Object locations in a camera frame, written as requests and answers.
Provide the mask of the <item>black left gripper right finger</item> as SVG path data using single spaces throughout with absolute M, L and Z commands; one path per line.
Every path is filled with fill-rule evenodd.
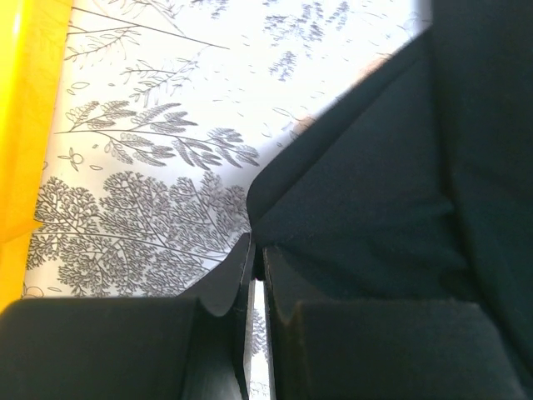
M 262 252 L 278 399 L 525 399 L 482 309 L 451 300 L 336 300 L 278 247 Z

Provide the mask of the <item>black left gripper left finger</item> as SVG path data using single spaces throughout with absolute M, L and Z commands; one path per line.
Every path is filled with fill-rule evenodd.
M 1 315 L 4 399 L 245 399 L 255 244 L 175 297 L 34 298 Z

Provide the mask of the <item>black t shirt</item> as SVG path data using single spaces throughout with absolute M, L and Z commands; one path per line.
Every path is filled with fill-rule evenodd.
M 257 176 L 252 234 L 336 300 L 478 305 L 529 399 L 532 4 L 431 13 Z

